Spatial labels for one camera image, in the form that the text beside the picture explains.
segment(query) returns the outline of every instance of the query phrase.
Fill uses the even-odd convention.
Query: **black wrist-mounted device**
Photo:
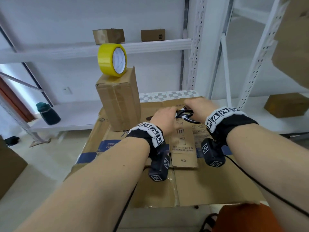
[[[151,159],[149,177],[155,182],[166,180],[170,165],[170,150],[169,145],[165,144],[162,130],[154,124],[143,122],[130,129],[127,137],[143,138],[149,143]]]
[[[211,138],[201,143],[206,164],[221,167],[225,163],[222,146],[227,145],[226,137],[233,128],[239,125],[258,124],[237,108],[221,107],[207,117],[205,125]]]

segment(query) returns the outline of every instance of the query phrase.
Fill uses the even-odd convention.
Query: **person's right arm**
[[[210,100],[185,100],[192,119],[205,123],[218,107]],[[257,124],[237,126],[226,142],[237,163],[264,186],[309,212],[309,151]],[[308,231],[309,218],[259,187],[286,231]]]

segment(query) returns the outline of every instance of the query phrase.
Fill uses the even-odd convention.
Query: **tiled floor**
[[[28,166],[0,200],[0,231],[16,229],[59,186],[83,149],[90,130],[59,134],[49,144],[29,148],[32,138],[24,135],[11,148]],[[119,231],[199,231],[205,216],[220,205],[128,210]]]

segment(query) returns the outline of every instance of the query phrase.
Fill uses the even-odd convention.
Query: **person's left hand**
[[[182,125],[177,125],[175,122],[176,110],[176,107],[161,108],[151,118],[150,123],[162,129],[164,136],[168,136],[182,128]]]

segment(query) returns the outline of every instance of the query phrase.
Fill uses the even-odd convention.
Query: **tape roll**
[[[98,49],[98,65],[101,72],[121,77],[126,73],[127,54],[121,44],[106,43]]]

